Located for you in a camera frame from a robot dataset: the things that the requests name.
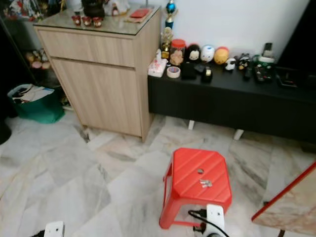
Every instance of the cabinet drawer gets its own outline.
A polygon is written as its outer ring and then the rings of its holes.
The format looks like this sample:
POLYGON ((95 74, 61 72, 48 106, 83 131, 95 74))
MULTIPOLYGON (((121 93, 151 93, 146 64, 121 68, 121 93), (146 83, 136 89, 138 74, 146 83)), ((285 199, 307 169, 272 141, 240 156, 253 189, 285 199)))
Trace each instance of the cabinet drawer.
POLYGON ((84 125, 141 136, 134 70, 63 59, 52 63, 84 125))
POLYGON ((133 42, 76 33, 39 30, 52 57, 134 67, 133 42))

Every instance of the wooden cabinet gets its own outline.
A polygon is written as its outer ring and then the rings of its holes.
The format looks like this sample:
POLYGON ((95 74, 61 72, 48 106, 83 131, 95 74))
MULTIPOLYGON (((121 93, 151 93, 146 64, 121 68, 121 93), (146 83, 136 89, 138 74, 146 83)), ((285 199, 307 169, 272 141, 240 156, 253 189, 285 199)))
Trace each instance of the wooden cabinet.
MULTIPOLYGON (((159 48, 160 18, 156 9, 135 35, 48 27, 50 18, 35 26, 83 125, 145 140, 153 119, 148 106, 147 68, 159 48)), ((52 19, 60 22, 56 16, 52 19)))
POLYGON ((83 124, 141 136, 133 69, 53 59, 83 124))

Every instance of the jar with red lid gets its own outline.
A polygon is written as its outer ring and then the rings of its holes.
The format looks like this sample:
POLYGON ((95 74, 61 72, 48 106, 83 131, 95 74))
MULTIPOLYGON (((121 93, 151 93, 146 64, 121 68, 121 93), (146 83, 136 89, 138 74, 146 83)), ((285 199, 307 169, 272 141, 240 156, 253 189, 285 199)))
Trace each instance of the jar with red lid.
POLYGON ((183 39, 174 39, 171 42, 170 63, 179 66, 183 62, 185 50, 186 42, 183 39))

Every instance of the small red cup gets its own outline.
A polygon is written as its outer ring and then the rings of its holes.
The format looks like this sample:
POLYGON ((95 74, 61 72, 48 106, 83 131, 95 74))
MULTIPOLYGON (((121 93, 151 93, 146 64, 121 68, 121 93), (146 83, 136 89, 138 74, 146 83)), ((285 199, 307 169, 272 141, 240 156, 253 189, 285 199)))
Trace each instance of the small red cup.
POLYGON ((81 25, 81 18, 80 18, 80 16, 72 16, 71 18, 74 21, 74 24, 76 26, 80 26, 81 25))
POLYGON ((85 26, 91 26, 91 17, 83 16, 82 21, 85 26))
POLYGON ((94 17, 93 18, 93 25, 94 27, 98 28, 102 25, 102 17, 94 17))

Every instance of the stool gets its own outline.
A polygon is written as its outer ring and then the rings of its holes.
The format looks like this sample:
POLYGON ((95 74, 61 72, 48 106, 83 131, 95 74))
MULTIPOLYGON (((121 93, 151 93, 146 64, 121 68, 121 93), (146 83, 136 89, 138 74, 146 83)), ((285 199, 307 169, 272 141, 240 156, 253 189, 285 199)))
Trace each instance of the stool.
POLYGON ((218 152, 176 150, 163 180, 164 199, 159 220, 163 229, 169 229, 172 224, 199 226, 199 223, 174 220, 182 205, 220 205, 225 213, 232 203, 225 158, 218 152))

